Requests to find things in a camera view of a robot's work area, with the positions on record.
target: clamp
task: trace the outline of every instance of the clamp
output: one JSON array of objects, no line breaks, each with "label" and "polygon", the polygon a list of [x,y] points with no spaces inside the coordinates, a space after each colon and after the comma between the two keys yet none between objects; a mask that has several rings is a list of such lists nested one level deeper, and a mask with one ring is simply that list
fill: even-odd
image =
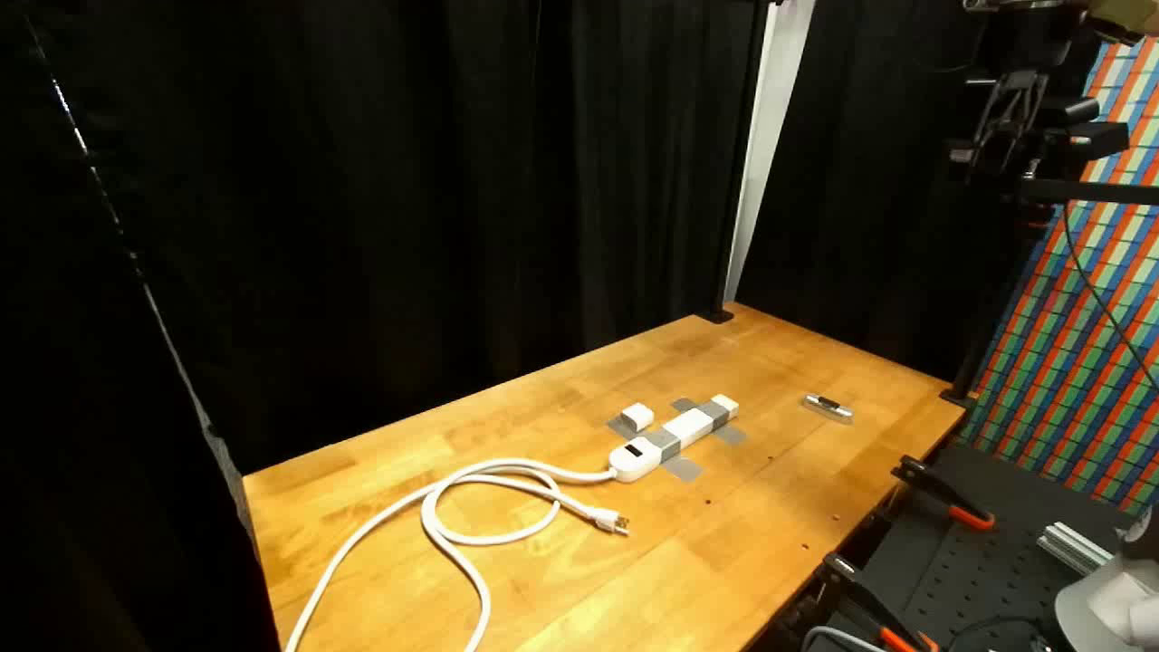
[{"label": "clamp", "polygon": [[930,493],[937,499],[945,499],[945,513],[976,533],[991,533],[1000,527],[1000,518],[985,509],[977,509],[976,499],[968,499],[959,488],[954,488],[945,477],[937,477],[927,463],[901,457],[901,463],[895,468],[895,476],[920,493]]},{"label": "clamp", "polygon": [[839,591],[868,617],[878,620],[878,641],[886,652],[937,652],[937,641],[930,635],[916,635],[904,626],[895,610],[886,610],[862,581],[858,568],[845,559],[830,553],[825,568],[839,581]]}]

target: red handle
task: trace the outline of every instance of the red handle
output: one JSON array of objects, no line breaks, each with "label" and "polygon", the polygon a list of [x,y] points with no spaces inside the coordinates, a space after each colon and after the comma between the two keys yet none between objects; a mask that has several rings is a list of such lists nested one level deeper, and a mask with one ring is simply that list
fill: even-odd
[{"label": "red handle", "polygon": [[1000,527],[996,518],[977,518],[976,512],[964,512],[955,503],[948,503],[945,513],[976,533],[991,533]]}]

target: colorful patterned backdrop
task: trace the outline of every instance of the colorful patterned backdrop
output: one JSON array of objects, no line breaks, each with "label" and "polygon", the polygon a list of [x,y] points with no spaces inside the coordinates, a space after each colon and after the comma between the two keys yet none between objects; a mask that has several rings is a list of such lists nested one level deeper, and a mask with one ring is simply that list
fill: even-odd
[{"label": "colorful patterned backdrop", "polygon": [[[1085,93],[1134,144],[1085,183],[1159,185],[1159,39],[1106,47]],[[1053,216],[1006,303],[964,441],[1137,512],[1159,499],[1159,387],[1146,373],[1159,377],[1159,206],[1069,206],[1076,255],[1142,360],[1076,276],[1063,228]]]}]

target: black backdrop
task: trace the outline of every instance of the black backdrop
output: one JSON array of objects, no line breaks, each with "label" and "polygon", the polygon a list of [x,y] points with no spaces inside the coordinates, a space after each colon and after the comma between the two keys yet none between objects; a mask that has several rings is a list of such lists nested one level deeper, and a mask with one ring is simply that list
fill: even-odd
[{"label": "black backdrop", "polygon": [[52,70],[239,468],[715,312],[753,0],[68,0]]},{"label": "black backdrop", "polygon": [[0,647],[278,647],[239,509],[10,4],[0,98]]},{"label": "black backdrop", "polygon": [[1035,228],[1018,172],[945,164],[980,117],[964,79],[1041,70],[1079,98],[1096,39],[1071,37],[1069,6],[819,0],[740,296],[968,385]]}]

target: white pole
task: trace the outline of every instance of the white pole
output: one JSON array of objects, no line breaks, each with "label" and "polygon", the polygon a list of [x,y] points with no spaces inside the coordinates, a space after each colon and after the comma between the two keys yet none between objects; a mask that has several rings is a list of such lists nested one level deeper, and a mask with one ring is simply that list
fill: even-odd
[{"label": "white pole", "polygon": [[740,177],[737,228],[733,228],[733,249],[727,249],[727,271],[724,271],[724,302],[737,302],[737,288],[753,247],[767,166],[788,111],[788,98],[792,98],[799,53],[803,53],[808,27],[810,27],[810,6],[816,0],[781,0],[781,6],[767,6],[764,39],[759,39],[759,74],[753,91],[753,119],[750,119],[750,143],[746,143],[746,172]]}]

